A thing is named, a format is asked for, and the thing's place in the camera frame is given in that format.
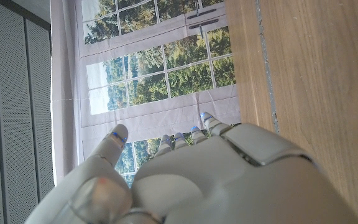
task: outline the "white robotic hand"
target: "white robotic hand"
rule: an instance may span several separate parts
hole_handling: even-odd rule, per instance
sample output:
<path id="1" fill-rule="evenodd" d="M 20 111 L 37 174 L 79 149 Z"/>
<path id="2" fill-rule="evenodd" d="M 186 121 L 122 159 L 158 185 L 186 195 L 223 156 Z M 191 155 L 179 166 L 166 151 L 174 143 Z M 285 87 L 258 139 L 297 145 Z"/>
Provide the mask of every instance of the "white robotic hand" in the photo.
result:
<path id="1" fill-rule="evenodd" d="M 212 137 L 191 129 L 175 148 L 164 135 L 131 189 L 114 170 L 127 129 L 116 126 L 26 223 L 358 223 L 311 156 L 252 124 L 232 128 L 208 113 Z"/>

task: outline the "wall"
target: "wall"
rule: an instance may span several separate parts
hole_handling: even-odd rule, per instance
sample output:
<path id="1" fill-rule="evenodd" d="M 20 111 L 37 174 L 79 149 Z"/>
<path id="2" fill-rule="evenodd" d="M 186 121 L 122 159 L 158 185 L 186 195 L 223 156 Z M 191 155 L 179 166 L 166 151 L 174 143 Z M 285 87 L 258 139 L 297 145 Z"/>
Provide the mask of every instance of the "wall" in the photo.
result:
<path id="1" fill-rule="evenodd" d="M 295 142 L 358 214 L 358 1 L 227 0 L 242 121 Z"/>
<path id="2" fill-rule="evenodd" d="M 54 187 L 49 31 L 0 4 L 0 223 Z"/>

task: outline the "green foliage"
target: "green foliage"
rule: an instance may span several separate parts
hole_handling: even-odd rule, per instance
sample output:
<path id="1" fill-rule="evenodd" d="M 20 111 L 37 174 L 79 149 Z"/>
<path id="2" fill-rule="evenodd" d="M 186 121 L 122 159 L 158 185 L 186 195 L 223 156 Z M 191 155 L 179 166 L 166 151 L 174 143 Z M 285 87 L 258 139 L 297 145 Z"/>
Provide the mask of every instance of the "green foliage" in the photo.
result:
<path id="1" fill-rule="evenodd" d="M 99 0 L 100 12 L 95 15 L 95 19 L 114 12 L 116 10 L 116 5 L 114 2 L 114 0 Z"/>
<path id="2" fill-rule="evenodd" d="M 97 21 L 84 24 L 89 31 L 85 34 L 84 28 L 84 42 L 85 44 L 93 44 L 111 37 L 118 36 L 117 15 L 108 16 Z"/>
<path id="3" fill-rule="evenodd" d="M 149 1 L 148 3 L 120 12 L 119 20 L 122 34 L 156 24 L 157 17 L 155 16 L 154 2 Z"/>
<path id="4" fill-rule="evenodd" d="M 124 7 L 133 6 L 133 5 L 140 3 L 142 1 L 145 1 L 145 0 L 118 0 L 117 3 L 118 3 L 118 8 L 122 9 Z"/>
<path id="5" fill-rule="evenodd" d="M 182 40 L 164 44 L 167 69 L 208 58 L 205 40 L 200 35 L 192 35 Z"/>
<path id="6" fill-rule="evenodd" d="M 131 143 L 125 144 L 125 148 L 114 168 L 118 173 L 124 174 L 128 172 L 135 172 L 134 155 L 132 150 L 133 148 Z"/>
<path id="7" fill-rule="evenodd" d="M 172 97 L 213 88 L 208 62 L 172 71 L 168 77 Z"/>
<path id="8" fill-rule="evenodd" d="M 127 107 L 127 95 L 125 84 L 118 84 L 108 87 L 109 102 L 107 108 L 109 111 L 118 110 Z"/>
<path id="9" fill-rule="evenodd" d="M 164 69 L 161 46 L 126 55 L 124 61 L 128 78 L 135 78 Z"/>
<path id="10" fill-rule="evenodd" d="M 212 57 L 231 53 L 228 27 L 222 27 L 209 31 L 208 41 Z"/>
<path id="11" fill-rule="evenodd" d="M 189 0 L 157 0 L 157 6 L 161 22 L 196 10 L 194 2 Z"/>
<path id="12" fill-rule="evenodd" d="M 151 160 L 158 151 L 161 138 L 134 142 L 136 166 L 140 168 L 145 162 Z"/>
<path id="13" fill-rule="evenodd" d="M 165 74 L 134 80 L 128 84 L 131 106 L 168 98 Z"/>
<path id="14" fill-rule="evenodd" d="M 132 183 L 134 182 L 135 175 L 125 175 L 122 176 L 125 180 L 125 183 L 127 183 L 128 187 L 132 186 Z"/>
<path id="15" fill-rule="evenodd" d="M 103 62 L 103 67 L 106 69 L 107 83 L 123 81 L 124 72 L 122 69 L 122 58 L 115 58 L 107 62 Z"/>
<path id="16" fill-rule="evenodd" d="M 214 68 L 216 87 L 236 84 L 232 57 L 215 60 L 212 64 Z"/>

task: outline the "wooden table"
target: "wooden table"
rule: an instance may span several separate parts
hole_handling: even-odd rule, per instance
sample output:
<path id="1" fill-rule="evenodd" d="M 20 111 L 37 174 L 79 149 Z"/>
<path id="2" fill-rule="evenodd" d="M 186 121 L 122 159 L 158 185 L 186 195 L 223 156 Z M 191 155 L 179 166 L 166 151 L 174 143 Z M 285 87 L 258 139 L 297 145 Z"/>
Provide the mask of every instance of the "wooden table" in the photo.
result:
<path id="1" fill-rule="evenodd" d="M 358 1 L 226 0 L 226 9 L 242 121 L 314 155 L 358 213 Z"/>

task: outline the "window pane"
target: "window pane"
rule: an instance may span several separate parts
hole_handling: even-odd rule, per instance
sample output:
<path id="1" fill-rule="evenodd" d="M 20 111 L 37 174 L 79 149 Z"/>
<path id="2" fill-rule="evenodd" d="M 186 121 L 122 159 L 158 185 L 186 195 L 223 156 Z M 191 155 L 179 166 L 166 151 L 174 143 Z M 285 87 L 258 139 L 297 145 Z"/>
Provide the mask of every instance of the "window pane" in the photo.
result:
<path id="1" fill-rule="evenodd" d="M 208 32 L 211 57 L 217 57 L 231 53 L 229 28 L 222 27 Z"/>
<path id="2" fill-rule="evenodd" d="M 147 0 L 117 0 L 117 3 L 118 3 L 118 8 L 122 9 L 124 7 L 133 6 L 142 1 L 147 1 Z"/>
<path id="3" fill-rule="evenodd" d="M 194 2 L 187 0 L 157 0 L 157 6 L 160 22 L 196 10 Z"/>
<path id="4" fill-rule="evenodd" d="M 127 34 L 156 24 L 154 1 L 120 12 L 119 20 L 121 34 Z"/>
<path id="5" fill-rule="evenodd" d="M 168 98 L 165 74 L 133 80 L 128 83 L 129 105 L 139 105 Z"/>
<path id="6" fill-rule="evenodd" d="M 134 142 L 136 167 L 139 169 L 145 162 L 151 160 L 158 151 L 161 138 Z"/>
<path id="7" fill-rule="evenodd" d="M 116 10 L 114 0 L 82 0 L 82 21 L 97 19 Z"/>
<path id="8" fill-rule="evenodd" d="M 125 144 L 125 148 L 122 151 L 114 169 L 119 174 L 135 172 L 135 162 L 134 162 L 132 143 Z"/>
<path id="9" fill-rule="evenodd" d="M 124 175 L 122 176 L 125 180 L 125 183 L 127 183 L 128 187 L 132 186 L 132 183 L 134 182 L 135 175 Z"/>
<path id="10" fill-rule="evenodd" d="M 124 80 L 122 57 L 86 66 L 88 88 L 99 88 Z"/>
<path id="11" fill-rule="evenodd" d="M 207 7 L 219 2 L 224 2 L 224 0 L 201 0 L 201 2 L 203 2 L 203 7 Z"/>
<path id="12" fill-rule="evenodd" d="M 216 87 L 236 84 L 232 57 L 215 60 L 212 64 L 214 68 Z"/>
<path id="13" fill-rule="evenodd" d="M 127 107 L 125 84 L 90 90 L 89 102 L 92 115 L 125 108 Z"/>
<path id="14" fill-rule="evenodd" d="M 126 55 L 124 60 L 127 78 L 160 72 L 164 69 L 161 46 Z"/>
<path id="15" fill-rule="evenodd" d="M 85 22 L 84 43 L 93 44 L 118 36 L 117 15 L 108 16 L 97 21 Z"/>
<path id="16" fill-rule="evenodd" d="M 107 109 L 109 111 L 118 110 L 127 107 L 127 95 L 125 84 L 118 84 L 108 87 L 109 102 Z"/>
<path id="17" fill-rule="evenodd" d="M 208 58 L 205 41 L 199 34 L 164 44 L 164 51 L 167 69 Z"/>
<path id="18" fill-rule="evenodd" d="M 172 71 L 168 77 L 172 97 L 213 88 L 208 62 Z"/>

